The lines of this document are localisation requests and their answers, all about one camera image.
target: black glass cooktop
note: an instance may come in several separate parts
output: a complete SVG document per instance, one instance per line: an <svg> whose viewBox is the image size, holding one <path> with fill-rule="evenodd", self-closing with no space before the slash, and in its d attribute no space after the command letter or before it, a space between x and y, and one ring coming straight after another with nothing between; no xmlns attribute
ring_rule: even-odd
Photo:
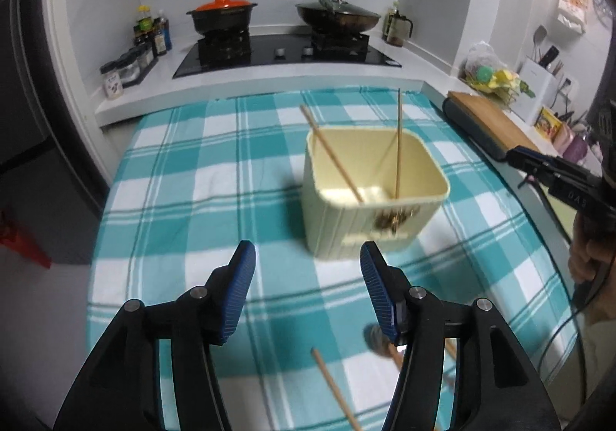
<svg viewBox="0 0 616 431"><path fill-rule="evenodd" d="M311 34L305 35L251 35L236 37L231 47L216 47L205 43L204 39L196 43L177 69L173 78L186 77L209 71L262 66L265 64L290 63L357 63L381 66L402 67L402 65L374 47L368 45L367 35L361 40L347 44L339 40L315 41Z"/></svg>

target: blue gripper pad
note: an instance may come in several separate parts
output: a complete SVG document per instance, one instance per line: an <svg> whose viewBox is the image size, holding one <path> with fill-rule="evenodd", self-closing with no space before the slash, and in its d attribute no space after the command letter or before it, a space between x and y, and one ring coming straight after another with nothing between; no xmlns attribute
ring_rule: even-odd
<svg viewBox="0 0 616 431"><path fill-rule="evenodd" d="M242 240L228 266L231 276L221 307L220 335L223 343L227 342L227 339L235 332L241 309L246 302L250 282L253 279L255 263L254 245L248 240Z"/></svg>
<svg viewBox="0 0 616 431"><path fill-rule="evenodd" d="M383 334L395 344L400 337L395 322L395 305L389 297L389 293L383 283L383 273L389 273L383 255L377 244L366 242L362 245L359 254L359 262L362 267L363 280L366 283L372 307L375 309L377 319Z"/></svg>

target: electrical outlet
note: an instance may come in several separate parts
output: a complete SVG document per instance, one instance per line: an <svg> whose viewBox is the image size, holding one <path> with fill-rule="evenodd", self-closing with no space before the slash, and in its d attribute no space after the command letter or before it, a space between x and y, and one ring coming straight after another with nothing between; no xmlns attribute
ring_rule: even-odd
<svg viewBox="0 0 616 431"><path fill-rule="evenodd" d="M571 81L571 84L569 86L566 86L567 80ZM562 87L561 94L563 94L569 100L569 103L571 103L572 101L575 100L575 97L577 96L577 92L580 88L580 84L578 83L577 80L575 80L573 75L569 73L564 73L563 76L561 77L561 82L558 88L561 88L561 87Z"/></svg>

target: gas stove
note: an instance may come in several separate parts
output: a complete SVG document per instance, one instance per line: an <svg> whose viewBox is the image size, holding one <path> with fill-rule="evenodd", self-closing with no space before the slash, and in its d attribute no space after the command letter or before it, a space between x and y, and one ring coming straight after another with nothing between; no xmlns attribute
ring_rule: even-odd
<svg viewBox="0 0 616 431"><path fill-rule="evenodd" d="M369 36L364 34L217 32L208 34L190 49L173 78L267 64L356 63L402 67L368 42Z"/></svg>

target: orange pot lid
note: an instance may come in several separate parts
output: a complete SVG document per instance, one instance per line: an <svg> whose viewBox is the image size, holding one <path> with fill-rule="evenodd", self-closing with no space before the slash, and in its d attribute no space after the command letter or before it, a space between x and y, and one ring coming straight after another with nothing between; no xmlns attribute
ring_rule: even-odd
<svg viewBox="0 0 616 431"><path fill-rule="evenodd" d="M242 7L251 5L247 0L214 0L210 3L204 3L195 9L195 11L209 11L211 9L226 9L229 7Z"/></svg>

